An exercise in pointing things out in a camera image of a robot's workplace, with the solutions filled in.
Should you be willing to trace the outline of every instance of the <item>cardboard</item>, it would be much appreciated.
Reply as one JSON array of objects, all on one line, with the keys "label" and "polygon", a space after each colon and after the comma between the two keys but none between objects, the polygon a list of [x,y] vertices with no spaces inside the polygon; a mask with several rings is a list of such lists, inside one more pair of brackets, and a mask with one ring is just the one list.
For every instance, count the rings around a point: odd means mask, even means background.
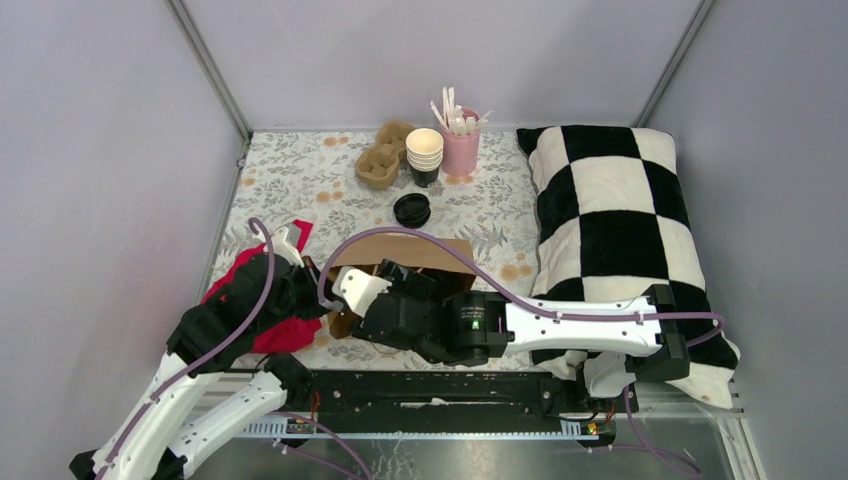
[{"label": "cardboard", "polygon": [[[460,239],[441,239],[470,260],[474,260],[471,243]],[[377,266],[389,259],[400,265],[421,268],[423,274],[438,278],[440,290],[434,301],[467,292],[474,283],[476,274],[462,262],[423,238],[406,235],[372,235],[352,244],[333,263],[330,279],[335,279],[343,266],[354,266],[373,274]],[[344,338],[350,335],[353,323],[359,317],[350,311],[331,312],[328,315],[330,335]]]},{"label": "cardboard", "polygon": [[374,146],[368,148],[354,163],[356,176],[373,188],[383,190],[397,178],[400,164],[406,160],[406,136],[412,125],[392,120],[377,132]]}]

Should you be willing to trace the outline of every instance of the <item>floral tablecloth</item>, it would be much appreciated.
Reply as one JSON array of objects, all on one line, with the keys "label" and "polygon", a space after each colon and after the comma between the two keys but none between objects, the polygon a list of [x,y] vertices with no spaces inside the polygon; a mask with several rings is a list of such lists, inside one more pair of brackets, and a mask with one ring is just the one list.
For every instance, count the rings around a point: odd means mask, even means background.
[{"label": "floral tablecloth", "polygon": [[[477,170],[466,177],[444,173],[424,190],[412,183],[405,168],[386,190],[373,190],[354,175],[353,163],[374,142],[374,132],[256,133],[247,155],[241,183],[233,200],[213,278],[219,278],[235,255],[256,240],[247,227],[251,216],[275,229],[294,219],[314,223],[304,254],[320,267],[346,238],[376,226],[397,225],[392,206],[402,195],[423,192],[432,216],[421,230],[443,238],[471,242],[474,259],[511,291],[528,295],[537,273],[539,229],[535,194],[527,160],[515,134],[482,135]],[[492,290],[477,279],[474,288]],[[337,340],[326,328],[315,342],[295,354],[308,368],[408,370],[452,367],[430,365],[412,352],[369,342]],[[257,357],[241,359],[251,366]],[[493,359],[478,370],[530,370],[529,354]]]}]

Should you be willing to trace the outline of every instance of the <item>purple tube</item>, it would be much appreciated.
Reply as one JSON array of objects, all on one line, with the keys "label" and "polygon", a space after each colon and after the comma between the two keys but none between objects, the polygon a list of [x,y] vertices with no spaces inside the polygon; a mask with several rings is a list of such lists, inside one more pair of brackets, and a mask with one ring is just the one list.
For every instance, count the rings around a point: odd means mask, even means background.
[{"label": "purple tube", "polygon": [[341,253],[351,244],[365,237],[381,233],[402,233],[406,235],[412,235],[414,237],[423,238],[425,240],[430,241],[431,243],[436,244],[439,248],[451,254],[454,258],[461,261],[466,267],[470,268],[474,273],[477,274],[477,276],[479,276],[486,283],[491,285],[495,290],[498,291],[498,293],[506,297],[510,302],[518,305],[523,310],[526,310],[534,315],[539,315],[541,317],[556,318],[560,320],[575,320],[581,322],[635,322],[642,320],[715,320],[718,323],[718,325],[716,325],[712,330],[705,333],[704,335],[701,335],[700,337],[686,342],[687,347],[693,347],[715,337],[716,335],[721,333],[722,330],[724,330],[724,326],[727,323],[727,320],[723,316],[714,312],[670,312],[649,313],[644,315],[589,315],[580,313],[559,314],[557,312],[545,310],[535,305],[531,305],[530,303],[518,298],[514,293],[508,291],[503,285],[495,281],[495,279],[489,276],[489,274],[481,270],[480,267],[478,267],[473,261],[466,258],[462,253],[460,253],[450,245],[442,242],[441,240],[432,235],[428,235],[418,230],[412,230],[403,227],[372,228],[371,230],[365,230],[364,232],[357,233],[356,235],[350,237],[349,239],[345,240],[341,245],[339,245],[339,247],[336,248],[333,254],[330,255],[330,258],[327,259],[327,263],[324,265],[324,269],[321,270],[321,276],[318,277],[318,299],[321,302],[321,305],[323,305],[325,308],[330,308],[336,311],[340,311],[343,308],[341,302],[330,301],[324,295],[324,286],[327,283],[327,275],[330,273],[330,268],[332,268],[333,264],[336,262],[336,259],[339,258],[339,255],[341,255]]},{"label": "purple tube", "polygon": [[138,425],[138,422],[141,421],[144,414],[147,413],[147,410],[150,409],[150,405],[156,403],[156,400],[162,395],[165,390],[167,390],[171,385],[176,383],[180,378],[185,375],[188,375],[190,372],[196,370],[198,367],[209,361],[215,355],[221,353],[222,350],[227,348],[231,343],[233,343],[245,330],[250,326],[250,323],[254,318],[259,314],[259,310],[262,309],[262,306],[265,304],[265,300],[268,298],[268,294],[271,292],[271,284],[274,280],[274,245],[271,241],[271,234],[268,232],[268,229],[265,228],[265,225],[258,219],[251,217],[247,224],[250,226],[250,230],[255,233],[262,233],[262,236],[265,238],[265,248],[268,253],[268,273],[265,275],[265,285],[262,287],[262,293],[259,295],[259,299],[256,301],[256,305],[253,306],[253,310],[247,315],[247,318],[241,323],[241,325],[236,328],[233,333],[230,334],[227,338],[224,339],[217,347],[212,350],[206,352],[205,355],[201,356],[197,360],[191,362],[191,365],[186,366],[179,372],[175,373],[169,379],[162,382],[162,385],[159,386],[153,393],[150,395],[151,403],[146,403],[135,412],[135,415],[130,419],[129,423],[127,423],[127,428],[125,428],[115,440],[115,445],[112,446],[112,449],[109,450],[109,454],[106,455],[106,463],[100,470],[97,472],[97,475],[94,477],[95,480],[101,480],[103,476],[106,474],[106,470],[109,468],[109,463],[118,456],[118,453],[121,451],[121,447],[126,443],[127,438],[129,438],[130,434],[135,430],[135,427]]}]

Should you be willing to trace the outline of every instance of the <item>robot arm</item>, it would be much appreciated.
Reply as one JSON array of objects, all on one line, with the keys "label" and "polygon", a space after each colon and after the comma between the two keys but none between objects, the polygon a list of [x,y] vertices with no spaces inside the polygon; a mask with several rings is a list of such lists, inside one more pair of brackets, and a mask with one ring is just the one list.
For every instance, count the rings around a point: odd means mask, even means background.
[{"label": "robot arm", "polygon": [[[291,316],[315,318],[326,313],[318,304],[315,267],[288,242],[289,231],[278,232],[274,238],[282,256],[273,257],[271,294],[249,327],[220,353],[162,390],[164,382],[221,344],[247,317],[264,285],[268,256],[252,257],[236,270],[229,285],[183,315],[167,341],[153,381],[118,432],[99,450],[81,453],[71,462],[76,478],[188,478],[234,434],[304,390],[301,384],[308,382],[308,370],[290,355],[275,356],[244,390],[181,428],[209,386],[250,351],[259,334]],[[158,392],[155,401],[151,400],[154,392]],[[122,437],[122,445],[113,453]]]},{"label": "robot arm", "polygon": [[[361,317],[353,336],[401,350],[430,363],[478,366],[504,354],[546,348],[600,352],[582,371],[590,396],[611,398],[637,378],[665,381],[689,374],[683,336],[673,322],[558,320],[530,313],[494,292],[465,292],[442,303],[427,297],[428,279],[384,261],[376,275],[345,267],[333,293]],[[673,311],[667,286],[620,302],[523,299],[563,314],[611,316]]]}]

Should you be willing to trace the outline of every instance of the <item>black cup lid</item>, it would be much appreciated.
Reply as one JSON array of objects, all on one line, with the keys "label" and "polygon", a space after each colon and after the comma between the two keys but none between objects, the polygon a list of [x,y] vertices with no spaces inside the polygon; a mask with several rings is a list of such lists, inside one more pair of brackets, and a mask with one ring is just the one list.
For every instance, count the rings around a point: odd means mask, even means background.
[{"label": "black cup lid", "polygon": [[406,228],[420,228],[430,219],[430,201],[420,193],[404,195],[395,203],[395,218]]}]

